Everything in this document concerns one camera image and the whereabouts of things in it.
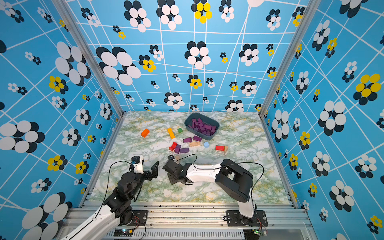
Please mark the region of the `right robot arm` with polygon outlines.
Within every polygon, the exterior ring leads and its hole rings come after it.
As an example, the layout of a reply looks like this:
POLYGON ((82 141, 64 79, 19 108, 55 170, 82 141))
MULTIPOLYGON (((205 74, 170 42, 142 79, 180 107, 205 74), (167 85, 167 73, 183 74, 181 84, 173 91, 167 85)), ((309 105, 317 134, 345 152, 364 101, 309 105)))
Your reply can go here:
POLYGON ((163 166, 172 185, 192 185, 199 182, 216 183, 225 193, 238 202, 239 216, 235 218, 245 226, 255 223, 256 206, 252 198, 253 175, 230 159, 216 165, 184 165, 169 159, 163 166))

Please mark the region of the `yellow long brick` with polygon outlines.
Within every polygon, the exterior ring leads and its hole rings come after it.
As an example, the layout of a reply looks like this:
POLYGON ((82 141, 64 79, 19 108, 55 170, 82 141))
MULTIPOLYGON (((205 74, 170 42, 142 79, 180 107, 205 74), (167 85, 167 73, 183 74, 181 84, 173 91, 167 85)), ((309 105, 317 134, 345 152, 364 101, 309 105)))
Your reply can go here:
POLYGON ((169 133, 170 138, 171 138, 171 139, 174 139, 174 138, 175 138, 175 134, 174 134, 172 128, 168 128, 167 131, 168 131, 168 133, 169 133))

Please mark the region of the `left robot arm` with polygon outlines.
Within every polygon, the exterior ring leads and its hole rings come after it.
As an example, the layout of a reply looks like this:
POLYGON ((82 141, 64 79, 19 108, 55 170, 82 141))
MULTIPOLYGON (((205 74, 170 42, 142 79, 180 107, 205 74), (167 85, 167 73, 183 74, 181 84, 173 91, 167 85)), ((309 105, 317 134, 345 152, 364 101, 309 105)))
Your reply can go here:
POLYGON ((143 161, 132 158, 130 170, 121 176, 113 192, 103 200, 99 209, 87 220, 63 237, 64 240, 101 240, 119 225, 146 226, 147 210, 133 211, 132 201, 139 196, 144 181, 158 177, 159 162, 149 171, 143 170, 143 161))

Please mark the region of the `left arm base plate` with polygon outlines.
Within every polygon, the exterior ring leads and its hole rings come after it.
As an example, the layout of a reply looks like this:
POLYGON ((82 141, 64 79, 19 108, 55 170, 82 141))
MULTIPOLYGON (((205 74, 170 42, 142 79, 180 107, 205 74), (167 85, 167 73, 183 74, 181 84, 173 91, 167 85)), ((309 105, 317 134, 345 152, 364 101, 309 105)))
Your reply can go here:
POLYGON ((113 213, 114 217, 120 220, 119 226, 144 226, 148 218, 148 210, 128 210, 127 212, 117 215, 113 213))

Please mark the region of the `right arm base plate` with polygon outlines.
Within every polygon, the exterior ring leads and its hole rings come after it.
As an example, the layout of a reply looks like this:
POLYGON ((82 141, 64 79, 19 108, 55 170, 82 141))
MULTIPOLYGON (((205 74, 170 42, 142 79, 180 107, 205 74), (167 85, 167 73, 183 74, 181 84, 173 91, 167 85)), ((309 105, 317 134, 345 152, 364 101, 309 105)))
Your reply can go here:
POLYGON ((251 218, 244 217, 239 211, 226 211, 223 216, 229 227, 267 227, 269 225, 265 211, 256 210, 251 218))

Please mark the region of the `purple tall triangle brick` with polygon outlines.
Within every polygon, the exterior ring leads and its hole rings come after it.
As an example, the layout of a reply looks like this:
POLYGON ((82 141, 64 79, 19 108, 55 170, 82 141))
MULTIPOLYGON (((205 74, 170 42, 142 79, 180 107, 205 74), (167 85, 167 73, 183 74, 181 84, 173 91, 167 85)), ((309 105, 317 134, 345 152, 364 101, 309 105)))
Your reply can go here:
POLYGON ((191 137, 183 139, 184 143, 191 143, 193 140, 191 137))

